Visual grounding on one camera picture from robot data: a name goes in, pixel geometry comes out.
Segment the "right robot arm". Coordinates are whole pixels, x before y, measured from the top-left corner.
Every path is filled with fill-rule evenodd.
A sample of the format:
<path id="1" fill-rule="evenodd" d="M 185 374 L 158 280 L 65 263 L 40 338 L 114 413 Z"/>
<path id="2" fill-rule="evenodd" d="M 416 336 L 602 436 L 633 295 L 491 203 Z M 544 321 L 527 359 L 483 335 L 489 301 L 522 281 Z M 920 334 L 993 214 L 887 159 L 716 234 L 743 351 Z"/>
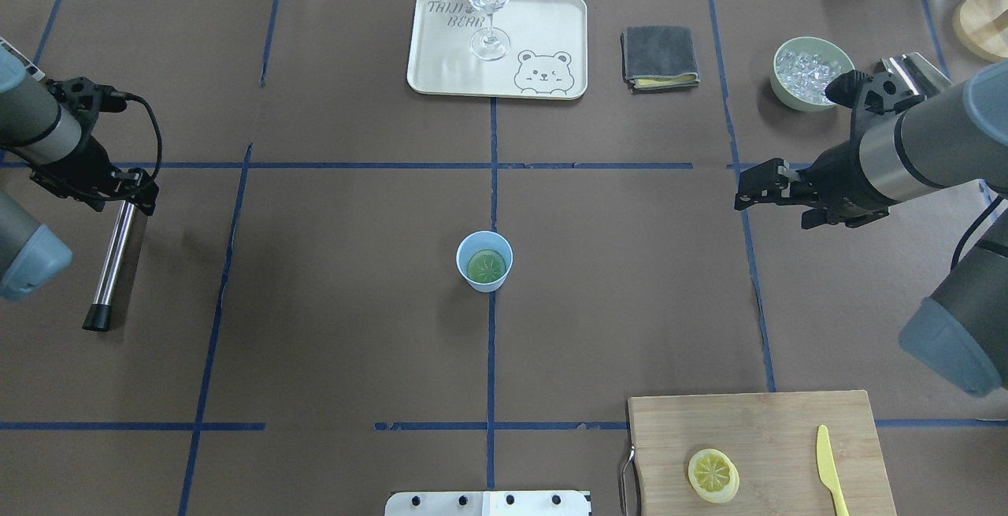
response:
<path id="1" fill-rule="evenodd" d="M 813 163 L 770 158 L 742 170 L 734 207 L 802 207 L 802 227 L 846 228 L 882 221 L 893 210 L 932 204 L 930 223 L 965 217 L 953 194 L 983 184 L 990 194 L 948 255 L 947 275 L 921 300 L 898 343 L 965 394 L 1006 389 L 1006 63 L 960 83 L 912 82 L 894 70 L 851 70 L 825 95 L 850 111 L 850 131 Z"/>

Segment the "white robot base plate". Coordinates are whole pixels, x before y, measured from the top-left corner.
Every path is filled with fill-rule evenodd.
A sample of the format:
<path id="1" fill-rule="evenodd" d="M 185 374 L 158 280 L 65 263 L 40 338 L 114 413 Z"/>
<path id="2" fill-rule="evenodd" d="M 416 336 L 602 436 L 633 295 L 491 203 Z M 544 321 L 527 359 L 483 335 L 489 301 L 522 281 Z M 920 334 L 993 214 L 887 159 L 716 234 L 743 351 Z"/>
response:
<path id="1" fill-rule="evenodd" d="M 590 495 L 576 490 L 426 491 L 392 494 L 385 515 L 591 515 Z"/>

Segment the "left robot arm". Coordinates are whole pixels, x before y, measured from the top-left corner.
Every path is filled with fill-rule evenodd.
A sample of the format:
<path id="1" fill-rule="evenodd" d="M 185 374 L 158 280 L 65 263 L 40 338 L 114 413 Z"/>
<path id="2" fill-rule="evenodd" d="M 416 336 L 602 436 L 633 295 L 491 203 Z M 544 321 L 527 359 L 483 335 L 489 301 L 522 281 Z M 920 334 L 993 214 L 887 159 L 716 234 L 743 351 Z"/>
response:
<path id="1" fill-rule="evenodd" d="M 117 165 L 98 140 L 101 115 L 144 111 L 154 130 L 154 167 Z M 98 277 L 93 307 L 109 310 L 124 286 L 125 253 L 139 222 L 151 217 L 159 196 L 165 140 L 154 108 L 141 96 L 86 77 L 46 78 L 8 43 L 2 44 L 2 153 L 22 165 L 44 194 L 87 210 L 117 215 Z M 2 194 L 2 297 L 15 302 L 69 267 L 68 242 L 10 194 Z"/>

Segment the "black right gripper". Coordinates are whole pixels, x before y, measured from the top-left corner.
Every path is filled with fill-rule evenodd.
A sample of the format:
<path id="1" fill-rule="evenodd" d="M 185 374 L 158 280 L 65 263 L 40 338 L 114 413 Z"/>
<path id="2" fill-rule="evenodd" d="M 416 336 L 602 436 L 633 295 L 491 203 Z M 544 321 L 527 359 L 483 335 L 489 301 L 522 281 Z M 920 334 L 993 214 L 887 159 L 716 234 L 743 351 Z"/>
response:
<path id="1" fill-rule="evenodd" d="M 753 205 L 804 205 L 802 229 L 822 225 L 860 228 L 888 217 L 891 200 L 871 185 L 862 168 L 859 138 L 826 150 L 809 168 L 797 170 L 783 158 L 770 158 L 742 171 L 734 210 Z M 791 186 L 791 196 L 781 191 Z"/>

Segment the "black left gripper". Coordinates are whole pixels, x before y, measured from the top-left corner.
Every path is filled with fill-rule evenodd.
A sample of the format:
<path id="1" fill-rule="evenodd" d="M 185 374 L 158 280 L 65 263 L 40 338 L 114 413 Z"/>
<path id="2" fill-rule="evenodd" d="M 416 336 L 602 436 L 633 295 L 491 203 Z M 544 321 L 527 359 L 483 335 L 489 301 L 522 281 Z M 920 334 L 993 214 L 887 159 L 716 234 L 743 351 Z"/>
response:
<path id="1" fill-rule="evenodd" d="M 147 217 L 154 215 L 159 196 L 154 175 L 146 170 L 118 170 L 92 135 L 60 161 L 33 165 L 30 180 L 58 198 L 83 203 L 126 202 Z"/>

